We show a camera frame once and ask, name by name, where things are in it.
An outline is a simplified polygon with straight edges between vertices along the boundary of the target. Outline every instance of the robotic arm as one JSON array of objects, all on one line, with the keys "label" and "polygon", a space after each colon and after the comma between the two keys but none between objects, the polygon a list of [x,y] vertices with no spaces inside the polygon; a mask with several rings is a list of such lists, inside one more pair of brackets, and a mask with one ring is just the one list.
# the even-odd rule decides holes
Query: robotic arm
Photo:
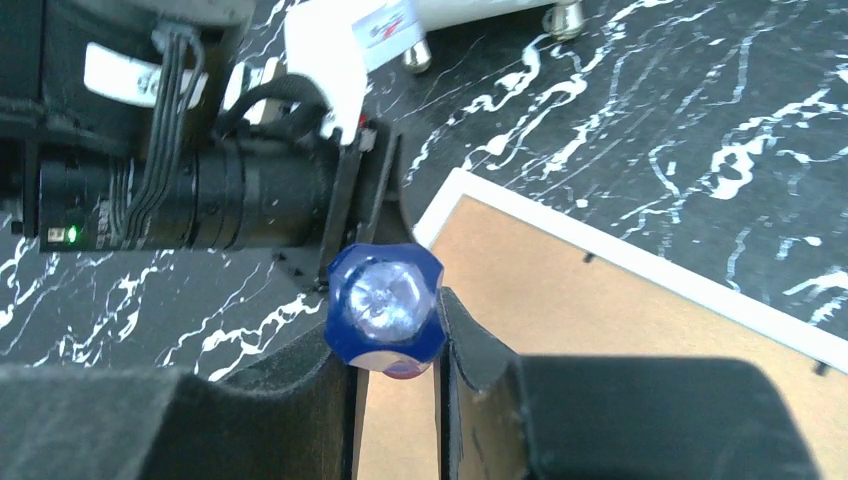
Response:
[{"label": "robotic arm", "polygon": [[[275,249],[328,301],[324,324],[218,383],[0,369],[0,478],[356,478],[368,370],[431,362],[442,479],[817,478],[750,365],[521,356],[477,325],[414,245],[401,136],[362,116],[368,71],[422,41],[415,11],[330,2],[288,13],[286,74],[223,113],[250,2],[2,2],[0,45],[23,46],[0,49],[13,233],[44,252]],[[244,121],[263,100],[287,112]],[[368,324],[356,300],[387,286],[410,321]]]}]

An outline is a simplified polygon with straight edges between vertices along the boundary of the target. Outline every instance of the green light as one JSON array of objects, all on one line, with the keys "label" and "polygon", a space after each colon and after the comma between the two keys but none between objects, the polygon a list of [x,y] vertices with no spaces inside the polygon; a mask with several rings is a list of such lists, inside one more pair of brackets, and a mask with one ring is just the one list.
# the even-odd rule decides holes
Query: green light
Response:
[{"label": "green light", "polygon": [[79,231],[77,231],[77,227],[68,228],[68,243],[76,242],[78,234]]}]

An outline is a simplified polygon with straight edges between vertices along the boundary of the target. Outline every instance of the black cylinder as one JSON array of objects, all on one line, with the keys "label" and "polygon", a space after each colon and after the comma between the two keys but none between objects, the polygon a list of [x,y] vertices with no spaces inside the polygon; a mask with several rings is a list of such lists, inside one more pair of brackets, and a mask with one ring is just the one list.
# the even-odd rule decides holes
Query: black cylinder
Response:
[{"label": "black cylinder", "polygon": [[[205,66],[183,144],[202,146],[253,8],[251,0],[48,0],[44,105],[87,137],[96,137],[88,145],[101,152],[145,158],[163,58],[152,34],[163,21],[185,25],[199,36]],[[195,62],[189,49],[186,69],[194,69]]]},{"label": "black cylinder", "polygon": [[[116,162],[126,161],[66,146],[43,149],[41,251],[297,247],[323,228],[332,195],[334,159],[280,142],[227,141],[183,156],[177,181],[144,235],[128,244],[110,222]],[[136,162],[129,169],[133,183],[143,168]]]}]

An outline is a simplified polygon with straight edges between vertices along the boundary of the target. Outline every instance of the blue object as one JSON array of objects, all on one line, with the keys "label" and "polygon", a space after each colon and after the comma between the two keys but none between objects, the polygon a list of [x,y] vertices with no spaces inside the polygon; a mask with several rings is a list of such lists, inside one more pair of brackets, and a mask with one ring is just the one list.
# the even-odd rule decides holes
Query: blue object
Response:
[{"label": "blue object", "polygon": [[447,340],[444,266],[421,245],[354,244],[327,269],[324,338],[348,365],[392,378],[424,373]]}]

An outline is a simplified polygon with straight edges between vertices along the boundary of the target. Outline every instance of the cork board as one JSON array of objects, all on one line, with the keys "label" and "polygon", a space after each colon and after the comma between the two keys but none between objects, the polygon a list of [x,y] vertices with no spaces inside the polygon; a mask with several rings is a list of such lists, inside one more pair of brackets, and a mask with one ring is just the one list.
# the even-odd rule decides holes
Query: cork board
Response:
[{"label": "cork board", "polygon": [[[472,198],[432,244],[475,319],[518,352],[724,356],[778,386],[825,478],[848,478],[848,376]],[[361,480],[438,478],[432,372],[372,375]]]}]

